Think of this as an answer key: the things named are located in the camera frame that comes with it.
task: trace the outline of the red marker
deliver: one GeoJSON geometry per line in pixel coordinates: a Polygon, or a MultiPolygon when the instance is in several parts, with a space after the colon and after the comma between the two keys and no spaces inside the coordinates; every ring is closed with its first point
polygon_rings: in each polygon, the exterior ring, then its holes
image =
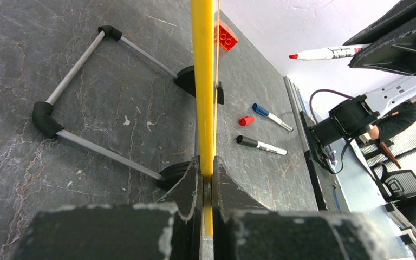
{"type": "Polygon", "coordinates": [[[338,47],[321,48],[316,50],[305,50],[301,53],[289,55],[290,59],[297,60],[331,60],[346,57],[353,57],[370,44],[357,44],[338,47]]]}

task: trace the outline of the red block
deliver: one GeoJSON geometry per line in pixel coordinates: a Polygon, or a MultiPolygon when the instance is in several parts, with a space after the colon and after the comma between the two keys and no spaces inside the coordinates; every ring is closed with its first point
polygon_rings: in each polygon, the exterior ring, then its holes
{"type": "Polygon", "coordinates": [[[219,41],[219,44],[226,50],[231,50],[237,43],[238,38],[230,29],[230,27],[220,21],[214,23],[214,44],[216,45],[219,41]]]}

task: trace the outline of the black chair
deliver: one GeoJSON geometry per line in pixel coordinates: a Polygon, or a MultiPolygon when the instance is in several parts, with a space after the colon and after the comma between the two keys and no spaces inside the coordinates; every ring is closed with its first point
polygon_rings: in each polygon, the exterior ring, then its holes
{"type": "Polygon", "coordinates": [[[387,166],[382,164],[380,180],[374,174],[377,186],[386,202],[397,202],[416,196],[416,175],[412,170],[388,172],[387,166]]]}

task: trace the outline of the black corner connector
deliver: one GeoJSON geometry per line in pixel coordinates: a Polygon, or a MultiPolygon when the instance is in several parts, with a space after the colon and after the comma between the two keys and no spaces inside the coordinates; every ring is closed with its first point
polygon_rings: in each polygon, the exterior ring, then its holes
{"type": "Polygon", "coordinates": [[[32,123],[45,136],[53,138],[56,133],[63,130],[64,127],[51,118],[53,105],[47,102],[39,101],[34,104],[32,109],[32,123]]]}
{"type": "Polygon", "coordinates": [[[103,25],[98,27],[98,33],[100,33],[101,31],[104,31],[106,36],[109,36],[116,41],[122,38],[122,32],[110,25],[103,25]]]}

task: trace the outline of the person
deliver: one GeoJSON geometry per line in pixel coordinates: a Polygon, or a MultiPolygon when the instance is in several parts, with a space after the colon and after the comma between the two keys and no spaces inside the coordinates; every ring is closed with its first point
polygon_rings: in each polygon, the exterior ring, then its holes
{"type": "Polygon", "coordinates": [[[371,140],[385,142],[416,122],[416,103],[404,102],[374,122],[368,134],[371,140]]]}

